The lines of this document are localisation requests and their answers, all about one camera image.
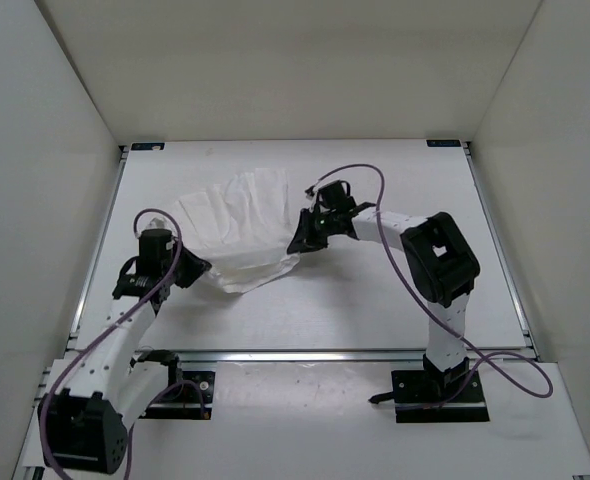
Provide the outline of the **white pleated skirt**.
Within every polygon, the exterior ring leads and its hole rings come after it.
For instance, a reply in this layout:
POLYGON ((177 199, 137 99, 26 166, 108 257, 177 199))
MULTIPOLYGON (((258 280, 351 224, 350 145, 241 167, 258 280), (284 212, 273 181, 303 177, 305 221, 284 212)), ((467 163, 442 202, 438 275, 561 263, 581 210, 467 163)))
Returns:
POLYGON ((243 294, 294 269, 300 256, 287 252, 295 233, 288 187, 285 170, 259 168, 171 205, 184 245, 211 263, 207 284, 243 294))

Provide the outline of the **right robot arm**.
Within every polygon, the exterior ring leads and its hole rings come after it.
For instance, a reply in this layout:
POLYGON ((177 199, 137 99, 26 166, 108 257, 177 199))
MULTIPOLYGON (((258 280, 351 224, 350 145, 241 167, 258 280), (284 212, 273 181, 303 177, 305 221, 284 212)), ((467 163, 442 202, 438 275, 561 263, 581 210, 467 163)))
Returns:
POLYGON ((328 247, 328 238, 344 235, 372 241, 404 253, 420 304, 430 312, 429 340, 423 357, 424 391, 435 400, 455 393, 469 371, 463 336, 466 308, 480 264, 454 218, 446 212, 409 216, 357 203, 348 182, 309 187, 312 201, 300 211, 289 254, 328 247))

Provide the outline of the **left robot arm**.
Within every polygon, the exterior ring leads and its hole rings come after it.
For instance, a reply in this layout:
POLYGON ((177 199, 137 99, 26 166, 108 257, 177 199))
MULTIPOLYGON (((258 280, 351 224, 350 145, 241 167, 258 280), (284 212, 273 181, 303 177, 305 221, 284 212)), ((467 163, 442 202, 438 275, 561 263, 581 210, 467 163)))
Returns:
POLYGON ((131 430, 159 397, 183 389, 178 357, 139 354, 140 340, 173 288, 186 289, 211 268, 172 231, 140 233, 138 254, 125 262, 99 336, 73 359, 38 406, 40 443, 48 467, 111 475, 131 462, 131 430))

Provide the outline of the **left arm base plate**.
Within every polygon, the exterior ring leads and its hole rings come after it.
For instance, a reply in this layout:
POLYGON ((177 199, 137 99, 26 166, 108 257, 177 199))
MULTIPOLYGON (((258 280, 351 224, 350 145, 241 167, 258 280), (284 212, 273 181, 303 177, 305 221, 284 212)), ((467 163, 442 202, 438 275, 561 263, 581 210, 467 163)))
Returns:
POLYGON ((216 372, 185 370, 182 375, 184 383, 150 405, 141 419, 208 421, 212 418, 216 372))

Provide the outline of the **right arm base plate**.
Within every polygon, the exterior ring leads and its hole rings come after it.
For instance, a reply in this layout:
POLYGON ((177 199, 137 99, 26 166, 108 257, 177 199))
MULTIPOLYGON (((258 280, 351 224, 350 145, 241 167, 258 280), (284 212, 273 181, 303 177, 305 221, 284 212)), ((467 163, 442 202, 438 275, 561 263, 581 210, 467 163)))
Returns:
POLYGON ((392 390, 375 394, 372 405, 392 402, 397 423, 485 423, 490 421, 479 373, 439 392, 422 370, 391 372, 392 390))

